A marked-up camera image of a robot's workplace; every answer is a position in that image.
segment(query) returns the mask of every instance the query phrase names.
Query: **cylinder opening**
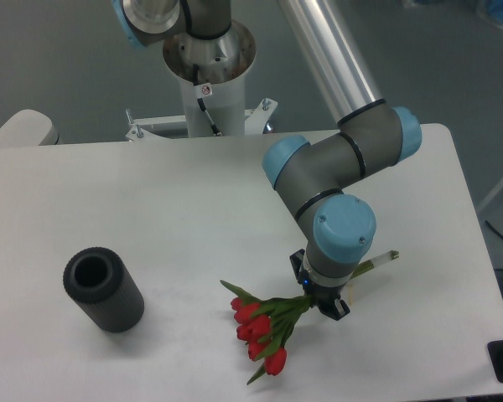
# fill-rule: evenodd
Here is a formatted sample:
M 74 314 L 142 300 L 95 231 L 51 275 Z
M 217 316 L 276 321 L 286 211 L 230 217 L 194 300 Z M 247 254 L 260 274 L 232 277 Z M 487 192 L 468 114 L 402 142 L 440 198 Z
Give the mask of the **cylinder opening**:
M 75 280 L 83 287 L 99 286 L 108 277 L 108 264 L 92 255 L 80 261 L 75 269 Z

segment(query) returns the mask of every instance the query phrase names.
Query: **warning sticker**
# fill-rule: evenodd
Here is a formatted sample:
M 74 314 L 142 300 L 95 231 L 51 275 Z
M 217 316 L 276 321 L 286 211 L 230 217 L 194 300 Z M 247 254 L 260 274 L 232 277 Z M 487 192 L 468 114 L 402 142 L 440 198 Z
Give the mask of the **warning sticker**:
M 206 98 L 212 95 L 212 86 L 210 84 L 199 84 L 194 87 L 196 98 Z

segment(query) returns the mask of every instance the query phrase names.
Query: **gray floor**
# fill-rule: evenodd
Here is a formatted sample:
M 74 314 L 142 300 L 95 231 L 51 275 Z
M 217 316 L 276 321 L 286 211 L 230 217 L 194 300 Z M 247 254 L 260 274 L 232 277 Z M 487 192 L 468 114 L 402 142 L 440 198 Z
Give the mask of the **gray floor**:
M 389 103 L 449 127 L 477 204 L 503 175 L 503 31 L 475 15 L 474 1 L 409 10 L 400 0 L 338 3 Z M 233 8 L 258 47 L 246 106 L 279 101 L 277 131 L 334 128 L 276 2 Z M 109 0 L 0 0 L 0 126 L 30 108 L 65 142 L 121 141 L 126 108 L 135 117 L 182 114 L 177 90 L 159 46 L 128 46 Z M 503 204 L 483 218 L 503 232 Z M 503 243 L 484 232 L 503 267 Z

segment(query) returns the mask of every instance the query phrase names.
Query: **silver pole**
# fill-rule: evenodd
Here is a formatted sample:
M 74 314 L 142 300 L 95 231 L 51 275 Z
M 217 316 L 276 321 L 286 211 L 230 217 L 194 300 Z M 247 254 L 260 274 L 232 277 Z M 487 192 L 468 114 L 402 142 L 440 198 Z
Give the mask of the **silver pole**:
M 148 34 L 161 34 L 171 29 L 179 18 L 179 0 L 123 0 L 128 20 Z
M 278 0 L 335 121 L 380 92 L 332 0 Z

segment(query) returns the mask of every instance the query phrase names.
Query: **tulip bouquet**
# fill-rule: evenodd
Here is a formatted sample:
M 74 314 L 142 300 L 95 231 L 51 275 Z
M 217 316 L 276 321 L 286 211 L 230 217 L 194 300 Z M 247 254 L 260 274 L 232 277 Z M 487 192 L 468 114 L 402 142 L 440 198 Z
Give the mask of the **tulip bouquet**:
M 390 251 L 365 261 L 354 270 L 351 279 L 398 258 L 397 251 Z M 293 334 L 298 319 L 315 304 L 312 295 L 291 298 L 274 297 L 261 300 L 241 287 L 226 281 L 220 283 L 236 297 L 231 301 L 235 320 L 239 324 L 236 337 L 246 342 L 248 356 L 254 362 L 262 360 L 259 369 L 248 380 L 251 384 L 264 374 L 278 375 L 287 360 L 285 343 Z

